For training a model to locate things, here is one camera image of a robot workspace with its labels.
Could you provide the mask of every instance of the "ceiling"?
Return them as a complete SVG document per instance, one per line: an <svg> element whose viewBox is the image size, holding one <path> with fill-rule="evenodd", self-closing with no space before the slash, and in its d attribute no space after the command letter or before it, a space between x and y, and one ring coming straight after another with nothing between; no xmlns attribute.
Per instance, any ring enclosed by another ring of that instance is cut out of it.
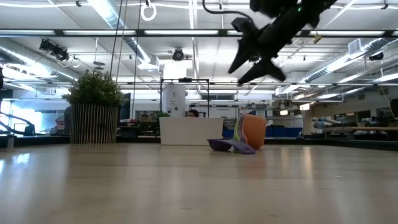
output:
<svg viewBox="0 0 398 224"><path fill-rule="evenodd" d="M189 5L198 4L197 10L193 10L193 16L190 15ZM87 1L80 1L82 7L74 6L75 0L12 0L1 1L0 3L10 3L20 5L19 7L0 7L0 29L109 29L107 23L102 17L91 7ZM339 0L334 8L325 11L321 15L319 29L362 29L362 30L383 30L398 28L398 0L388 0L390 8L381 10L383 0L359 0L355 1L348 10L343 11L344 7L349 4L350 0ZM201 7L201 1L196 0L170 0L156 1L152 0L152 4L157 5L157 15L151 21L144 21L139 14L139 1L128 1L125 9L121 8L121 18L126 16L125 24L130 29L232 29L231 21L235 15L213 15L205 12ZM218 10L219 0L207 0L208 6L213 10ZM257 26L262 27L270 22L266 16L259 13L251 12L248 9L249 0L222 0L227 10L228 7L234 10L240 10L249 14L254 18ZM71 4L65 7L53 7L51 5ZM146 9L146 15L150 16L150 9ZM40 37L14 37L10 38L13 42L33 51L42 54L39 45L42 40ZM91 37L52 37L53 42L66 47L71 55L77 57L81 64L77 68L69 66L68 69L77 73L83 73L86 69L93 69L93 61L104 62L105 70L111 70L112 51L115 48L115 57L113 62L113 74L124 81L134 79L137 74L139 81L151 82L158 80L160 74L158 72L144 72L136 69L136 60L132 50L126 45L121 46L121 39L116 39L114 46L114 38L102 37L98 40L97 56L96 40ZM161 63L171 62L169 52L176 48L182 48L183 52L188 55L193 54L193 44L197 46L198 60L198 78L209 78L215 82L235 82L239 77L250 69L250 64L243 65L232 75L227 73L230 63L234 59L238 43L237 37L196 37L193 41L191 37L142 37L138 38L138 44L147 54L155 54L160 58ZM309 71L322 66L333 57L341 55L347 51L348 44L352 42L352 38L324 38L317 44L313 44L313 39L294 39L295 44L284 47L279 57L274 60L283 71L295 80L294 75L306 74ZM386 58L395 58L395 46L389 47ZM369 62L368 65L376 66L380 62ZM186 61L189 77L194 77L192 61ZM364 70L364 60L358 60L346 67L343 67L335 74L338 77L346 77ZM260 78L257 82L272 81L270 77ZM332 77L324 79L323 82L336 82ZM157 85L146 85L137 88L157 88ZM236 86L217 88L238 88ZM274 90L276 86L259 86L258 90ZM297 94L301 91L308 91L299 88Z"/></svg>

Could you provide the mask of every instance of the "security camera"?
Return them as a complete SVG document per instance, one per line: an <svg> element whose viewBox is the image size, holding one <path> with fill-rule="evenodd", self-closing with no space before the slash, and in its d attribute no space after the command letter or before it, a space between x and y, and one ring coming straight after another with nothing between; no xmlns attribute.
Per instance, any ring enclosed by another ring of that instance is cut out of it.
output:
<svg viewBox="0 0 398 224"><path fill-rule="evenodd" d="M182 52L182 49L175 49L173 53L173 60L176 62L180 62L184 59L184 53Z"/></svg>

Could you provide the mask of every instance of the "robotic arm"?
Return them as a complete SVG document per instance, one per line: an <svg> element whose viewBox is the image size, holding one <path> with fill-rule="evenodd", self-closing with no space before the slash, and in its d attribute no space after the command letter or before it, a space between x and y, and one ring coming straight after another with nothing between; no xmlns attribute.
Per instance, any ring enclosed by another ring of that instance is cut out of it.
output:
<svg viewBox="0 0 398 224"><path fill-rule="evenodd" d="M254 66L238 80L238 84L250 82L256 78L270 75L280 81L286 79L283 71L276 67L271 59L278 57L278 52L286 45L291 44L293 37L309 24L316 28L319 15L329 9L337 0L250 0L250 8L254 12L261 12L270 18L275 18L271 24L258 29L252 19L235 11L215 12L206 8L212 14L235 13L244 17L236 18L231 24L243 38L238 40L238 52L228 70L235 72L248 60L259 59Z"/></svg>

